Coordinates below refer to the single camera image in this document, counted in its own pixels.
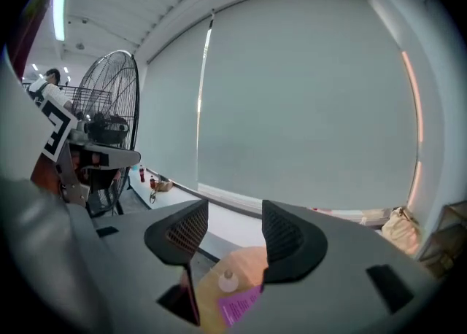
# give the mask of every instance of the desk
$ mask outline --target desk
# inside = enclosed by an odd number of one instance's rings
[[[196,302],[201,317],[201,329],[207,334],[222,333],[227,329],[217,300],[258,286],[263,281],[263,271],[268,267],[265,247],[246,247],[233,251],[199,282],[195,290]],[[235,292],[223,292],[219,288],[219,276],[226,269],[233,271],[239,279]]]

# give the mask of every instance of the sticker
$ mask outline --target sticker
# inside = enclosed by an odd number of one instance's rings
[[[44,98],[39,109],[55,126],[42,153],[49,159],[57,162],[62,146],[68,138],[70,130],[77,127],[78,120],[69,111],[60,106],[55,99],[49,96]]]

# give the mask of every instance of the floor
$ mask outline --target floor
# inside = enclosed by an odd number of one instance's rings
[[[141,202],[138,195],[130,188],[124,190],[120,196],[120,204],[124,213],[129,214],[133,212],[150,211]],[[193,279],[194,287],[196,287],[203,276],[215,265],[213,261],[200,254],[195,253],[191,260],[191,277]]]

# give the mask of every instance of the ceiling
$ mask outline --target ceiling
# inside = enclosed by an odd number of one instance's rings
[[[181,11],[195,11],[193,6],[199,6],[200,1],[211,4],[209,0],[66,0],[65,42],[55,40],[50,8],[31,48],[25,81],[36,79],[38,72],[45,73],[52,67],[58,68],[64,78],[66,66],[72,79],[70,85],[78,86],[90,65],[114,50],[136,54],[140,65],[189,26],[189,18]],[[201,17],[215,7],[197,11]],[[182,23],[174,20],[177,17]],[[32,69],[32,63],[39,71]]]
[[[24,77],[36,79],[56,67],[79,81],[95,59],[114,50],[136,53],[163,17],[183,0],[66,0],[65,42],[53,33],[52,9],[47,11],[31,48]],[[31,64],[38,66],[35,71]]]

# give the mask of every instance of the bottle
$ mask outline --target bottle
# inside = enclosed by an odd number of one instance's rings
[[[141,182],[144,182],[144,168],[142,165],[139,166],[139,178],[141,179]]]
[[[226,269],[219,277],[219,288],[223,292],[233,292],[239,286],[239,279],[230,269]]]

